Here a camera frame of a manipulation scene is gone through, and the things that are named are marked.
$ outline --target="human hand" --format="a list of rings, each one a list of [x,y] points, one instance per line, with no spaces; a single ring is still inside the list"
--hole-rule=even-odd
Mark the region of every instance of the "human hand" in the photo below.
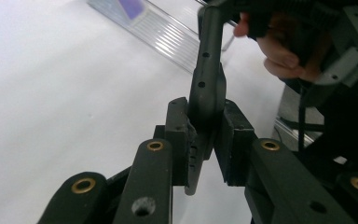
[[[245,36],[249,32],[249,14],[241,13],[241,20],[234,29],[235,36]],[[264,61],[266,69],[279,78],[296,78],[315,81],[321,74],[320,64],[330,45],[329,37],[321,35],[315,50],[303,67],[300,60],[289,50],[298,21],[283,13],[275,13],[270,21],[266,36],[258,37],[257,43],[267,59]]]

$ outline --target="white table surface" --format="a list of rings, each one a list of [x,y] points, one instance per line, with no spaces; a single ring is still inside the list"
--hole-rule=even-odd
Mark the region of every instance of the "white table surface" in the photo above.
[[[153,2],[197,27],[194,2]],[[227,98],[269,137],[283,84],[263,59],[241,38],[222,62]],[[0,223],[36,223],[72,175],[110,177],[130,166],[190,82],[86,0],[0,0]],[[173,223],[249,223],[243,191],[226,187],[213,154],[196,195],[174,188]]]

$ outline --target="white floor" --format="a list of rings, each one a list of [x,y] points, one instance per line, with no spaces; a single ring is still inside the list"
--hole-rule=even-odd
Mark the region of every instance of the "white floor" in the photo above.
[[[197,27],[192,0],[153,2]],[[243,38],[222,62],[227,98],[259,137],[269,137],[283,84],[263,59]],[[86,0],[0,0],[0,223],[36,223],[72,175],[110,177],[130,166],[190,82],[188,72]],[[250,222],[243,188],[225,186],[214,155],[196,195],[175,188],[173,197],[174,224]]]

